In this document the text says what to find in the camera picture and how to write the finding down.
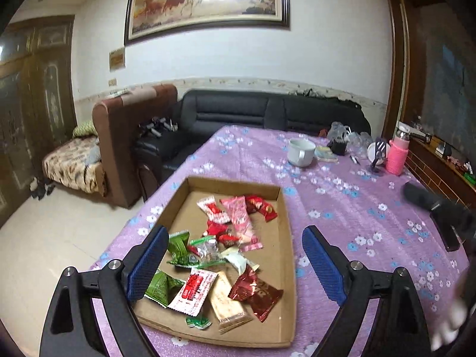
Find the pink strawberry snack packet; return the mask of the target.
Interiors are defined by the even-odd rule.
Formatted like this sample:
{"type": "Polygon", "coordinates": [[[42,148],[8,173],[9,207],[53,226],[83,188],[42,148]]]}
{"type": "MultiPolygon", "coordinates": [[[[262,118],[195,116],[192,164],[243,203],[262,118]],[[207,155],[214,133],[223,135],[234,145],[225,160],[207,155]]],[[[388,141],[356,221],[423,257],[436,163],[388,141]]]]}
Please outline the pink strawberry snack packet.
{"type": "Polygon", "coordinates": [[[231,219],[239,238],[239,250],[242,252],[259,250],[263,248],[261,240],[254,231],[253,224],[247,212],[244,196],[220,199],[225,212],[231,219]]]}

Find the clear green-ended candy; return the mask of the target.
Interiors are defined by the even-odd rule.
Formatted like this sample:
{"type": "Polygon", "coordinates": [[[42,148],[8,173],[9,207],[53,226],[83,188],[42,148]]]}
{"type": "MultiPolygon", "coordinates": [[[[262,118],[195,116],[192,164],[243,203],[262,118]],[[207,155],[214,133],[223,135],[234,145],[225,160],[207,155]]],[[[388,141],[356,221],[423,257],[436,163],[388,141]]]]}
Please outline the clear green-ended candy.
{"type": "Polygon", "coordinates": [[[224,258],[220,255],[218,241],[213,235],[192,240],[189,248],[199,258],[200,267],[213,266],[224,262],[224,258]]]}

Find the green snack packet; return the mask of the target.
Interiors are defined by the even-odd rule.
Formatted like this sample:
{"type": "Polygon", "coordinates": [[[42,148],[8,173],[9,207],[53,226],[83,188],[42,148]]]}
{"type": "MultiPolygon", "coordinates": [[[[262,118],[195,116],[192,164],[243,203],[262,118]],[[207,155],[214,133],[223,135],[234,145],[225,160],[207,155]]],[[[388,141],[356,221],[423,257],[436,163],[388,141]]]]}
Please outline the green snack packet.
{"type": "Polygon", "coordinates": [[[179,231],[177,233],[171,234],[167,247],[167,251],[171,255],[171,260],[168,260],[167,263],[175,267],[198,269],[205,269],[225,264],[226,260],[224,260],[222,264],[200,267],[199,258],[190,251],[189,244],[191,241],[192,240],[190,240],[189,231],[179,231]]]}

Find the white red sachet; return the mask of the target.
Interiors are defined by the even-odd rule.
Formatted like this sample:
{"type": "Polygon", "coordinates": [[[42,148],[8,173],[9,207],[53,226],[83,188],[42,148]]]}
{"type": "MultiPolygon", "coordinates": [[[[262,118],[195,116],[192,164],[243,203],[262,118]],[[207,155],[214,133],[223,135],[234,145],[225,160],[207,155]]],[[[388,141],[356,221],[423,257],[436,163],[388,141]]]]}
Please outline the white red sachet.
{"type": "Polygon", "coordinates": [[[218,273],[205,269],[192,268],[186,283],[181,287],[168,308],[197,317],[211,291],[218,273]]]}

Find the wooden side counter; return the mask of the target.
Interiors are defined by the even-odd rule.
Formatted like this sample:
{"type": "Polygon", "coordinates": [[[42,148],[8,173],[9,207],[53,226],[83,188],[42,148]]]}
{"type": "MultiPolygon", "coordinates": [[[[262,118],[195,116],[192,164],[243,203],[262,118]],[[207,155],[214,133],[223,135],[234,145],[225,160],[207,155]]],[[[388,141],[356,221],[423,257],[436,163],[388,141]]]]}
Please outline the wooden side counter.
{"type": "Polygon", "coordinates": [[[406,168],[427,189],[444,197],[475,208],[475,185],[438,151],[443,141],[438,137],[397,122],[397,131],[409,131],[406,168]]]}

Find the dark red crinkled packet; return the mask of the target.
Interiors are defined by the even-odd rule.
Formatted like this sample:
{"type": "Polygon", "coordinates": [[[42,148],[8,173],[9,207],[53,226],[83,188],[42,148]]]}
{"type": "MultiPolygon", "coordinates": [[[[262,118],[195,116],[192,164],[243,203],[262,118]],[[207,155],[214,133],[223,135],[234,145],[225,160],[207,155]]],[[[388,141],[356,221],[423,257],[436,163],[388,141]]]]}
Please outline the dark red crinkled packet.
{"type": "Polygon", "coordinates": [[[276,289],[261,280],[249,265],[228,293],[230,299],[249,304],[260,322],[267,319],[282,296],[282,289],[276,289]]]}

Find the pink knit-sleeved bottle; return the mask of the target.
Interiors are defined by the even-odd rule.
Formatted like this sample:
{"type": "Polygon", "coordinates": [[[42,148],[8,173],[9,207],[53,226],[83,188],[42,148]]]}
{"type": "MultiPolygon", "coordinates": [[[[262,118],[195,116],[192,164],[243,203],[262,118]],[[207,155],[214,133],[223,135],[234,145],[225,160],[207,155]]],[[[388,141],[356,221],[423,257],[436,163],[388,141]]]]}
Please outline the pink knit-sleeved bottle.
{"type": "Polygon", "coordinates": [[[400,123],[393,139],[389,142],[391,148],[386,158],[386,170],[395,176],[403,173],[405,162],[408,156],[410,143],[410,128],[408,125],[400,123]]]}

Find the red candy bar packet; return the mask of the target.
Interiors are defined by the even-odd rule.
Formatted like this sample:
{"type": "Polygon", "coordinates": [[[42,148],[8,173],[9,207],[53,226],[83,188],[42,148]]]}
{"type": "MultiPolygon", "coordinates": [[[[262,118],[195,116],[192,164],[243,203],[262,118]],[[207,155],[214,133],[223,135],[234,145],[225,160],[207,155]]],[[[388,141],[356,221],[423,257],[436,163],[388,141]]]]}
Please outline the red candy bar packet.
{"type": "Polygon", "coordinates": [[[264,217],[267,223],[278,216],[273,206],[257,195],[245,195],[245,204],[248,214],[259,213],[264,217]]]}

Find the black phone stand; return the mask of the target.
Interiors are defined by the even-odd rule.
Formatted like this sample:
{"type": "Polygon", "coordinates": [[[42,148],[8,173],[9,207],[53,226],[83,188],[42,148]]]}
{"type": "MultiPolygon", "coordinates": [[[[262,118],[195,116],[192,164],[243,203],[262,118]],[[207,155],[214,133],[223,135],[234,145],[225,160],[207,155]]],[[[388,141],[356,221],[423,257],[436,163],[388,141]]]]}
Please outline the black phone stand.
{"type": "Polygon", "coordinates": [[[375,157],[375,160],[372,163],[370,163],[370,170],[372,173],[378,176],[382,176],[383,174],[383,171],[381,168],[382,165],[377,165],[377,161],[385,157],[387,142],[382,137],[376,138],[374,142],[376,143],[376,157],[375,157]]]}

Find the white round container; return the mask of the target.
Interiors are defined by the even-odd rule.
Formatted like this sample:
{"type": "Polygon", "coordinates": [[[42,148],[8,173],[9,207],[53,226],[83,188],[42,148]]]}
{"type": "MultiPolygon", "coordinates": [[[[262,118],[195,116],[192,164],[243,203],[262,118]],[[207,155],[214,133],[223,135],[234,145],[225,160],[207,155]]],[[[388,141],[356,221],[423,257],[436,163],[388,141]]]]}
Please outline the white round container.
{"type": "MultiPolygon", "coordinates": [[[[389,143],[387,143],[386,144],[385,157],[383,159],[379,159],[377,161],[377,165],[383,165],[385,163],[386,157],[387,157],[388,153],[390,152],[390,149],[391,149],[391,145],[389,143]]],[[[375,160],[375,157],[376,157],[376,143],[373,142],[367,148],[367,158],[368,158],[369,162],[372,163],[375,160]]]]}

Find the small booklet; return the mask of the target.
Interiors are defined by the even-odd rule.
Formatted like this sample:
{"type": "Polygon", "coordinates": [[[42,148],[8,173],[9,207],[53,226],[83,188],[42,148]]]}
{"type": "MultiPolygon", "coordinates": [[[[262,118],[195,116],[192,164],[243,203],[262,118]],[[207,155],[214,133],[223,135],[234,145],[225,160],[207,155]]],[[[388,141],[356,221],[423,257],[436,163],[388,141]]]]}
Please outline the small booklet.
{"type": "Polygon", "coordinates": [[[316,147],[315,158],[318,161],[327,163],[336,163],[339,160],[337,155],[335,155],[330,148],[324,146],[316,147]]]}

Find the white ceramic mug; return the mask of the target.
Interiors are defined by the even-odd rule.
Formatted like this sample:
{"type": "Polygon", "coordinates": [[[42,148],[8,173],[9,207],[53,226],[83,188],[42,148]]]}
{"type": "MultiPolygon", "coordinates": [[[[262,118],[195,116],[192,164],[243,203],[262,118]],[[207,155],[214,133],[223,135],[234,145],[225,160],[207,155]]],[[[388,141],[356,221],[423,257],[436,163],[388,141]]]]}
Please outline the white ceramic mug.
{"type": "Polygon", "coordinates": [[[290,164],[306,168],[315,157],[316,145],[310,140],[291,139],[288,144],[287,159],[290,164]]]}

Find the black pen holder cup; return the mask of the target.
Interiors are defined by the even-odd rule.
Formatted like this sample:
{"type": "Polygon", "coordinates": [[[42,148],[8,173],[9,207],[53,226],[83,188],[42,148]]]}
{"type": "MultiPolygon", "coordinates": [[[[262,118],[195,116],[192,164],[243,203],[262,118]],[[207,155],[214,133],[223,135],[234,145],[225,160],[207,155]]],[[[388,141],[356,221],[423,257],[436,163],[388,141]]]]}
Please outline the black pen holder cup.
{"type": "Polygon", "coordinates": [[[328,143],[331,152],[337,156],[346,154],[347,142],[343,138],[335,138],[328,143]]]}

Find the wooden cabinet doors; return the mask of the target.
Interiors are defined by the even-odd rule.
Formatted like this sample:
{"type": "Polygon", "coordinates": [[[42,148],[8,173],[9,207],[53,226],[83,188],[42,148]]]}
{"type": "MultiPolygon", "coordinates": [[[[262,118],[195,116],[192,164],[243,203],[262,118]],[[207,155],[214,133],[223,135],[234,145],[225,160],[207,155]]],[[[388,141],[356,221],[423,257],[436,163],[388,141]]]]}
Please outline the wooden cabinet doors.
{"type": "Polygon", "coordinates": [[[1,34],[1,221],[30,196],[42,160],[70,139],[74,17],[31,18],[1,34]]]}

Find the framed horse painting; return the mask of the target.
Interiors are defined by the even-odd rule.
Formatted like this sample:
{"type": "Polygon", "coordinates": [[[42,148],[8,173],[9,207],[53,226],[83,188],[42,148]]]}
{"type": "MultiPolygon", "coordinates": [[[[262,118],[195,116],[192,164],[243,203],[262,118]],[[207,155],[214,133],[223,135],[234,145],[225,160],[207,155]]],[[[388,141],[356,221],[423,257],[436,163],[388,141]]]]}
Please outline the framed horse painting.
{"type": "Polygon", "coordinates": [[[290,0],[128,0],[124,43],[209,27],[290,27],[290,0]]]}

